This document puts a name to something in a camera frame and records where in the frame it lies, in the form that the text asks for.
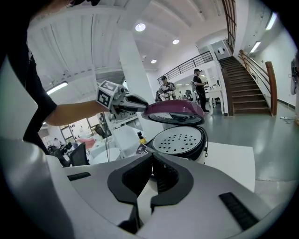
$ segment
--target gray floor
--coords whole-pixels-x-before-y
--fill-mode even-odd
[[[257,180],[299,180],[299,127],[280,119],[294,114],[279,103],[276,117],[260,114],[225,117],[217,105],[213,115],[206,115],[203,127],[211,142],[253,147]]]
[[[255,193],[263,199],[271,209],[281,203],[288,202],[298,187],[299,181],[261,181],[256,180]]]

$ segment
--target staircase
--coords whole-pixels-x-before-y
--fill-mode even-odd
[[[219,63],[228,73],[235,114],[271,114],[270,108],[258,85],[233,56],[221,59]]]

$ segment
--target purple lid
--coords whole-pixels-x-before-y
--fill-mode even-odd
[[[142,117],[165,124],[201,125],[205,122],[201,107],[189,100],[166,100],[148,106]]]

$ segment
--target yellow bottle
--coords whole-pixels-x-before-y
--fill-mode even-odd
[[[145,144],[145,138],[142,136],[142,133],[139,131],[137,135],[139,137],[139,144]]]

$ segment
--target metal railing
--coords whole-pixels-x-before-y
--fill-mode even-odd
[[[236,12],[235,12],[235,0],[222,0],[226,23],[228,26],[228,45],[232,52],[235,49],[235,35],[236,35]]]
[[[243,61],[244,67],[250,75],[258,76],[261,82],[264,84],[271,97],[271,114],[274,116],[277,114],[277,88],[276,79],[272,62],[265,62],[265,71],[255,60],[244,54],[243,50],[240,50],[238,57]]]
[[[171,78],[174,78],[174,77],[184,73],[187,70],[194,69],[197,66],[207,63],[207,62],[210,62],[212,60],[213,60],[213,58],[212,58],[210,51],[207,51],[205,53],[202,53],[202,54],[180,64],[179,66],[173,68],[172,70],[170,70],[163,76],[166,76],[168,79],[171,79]],[[162,84],[163,76],[161,76],[160,78],[157,79],[160,84]]]

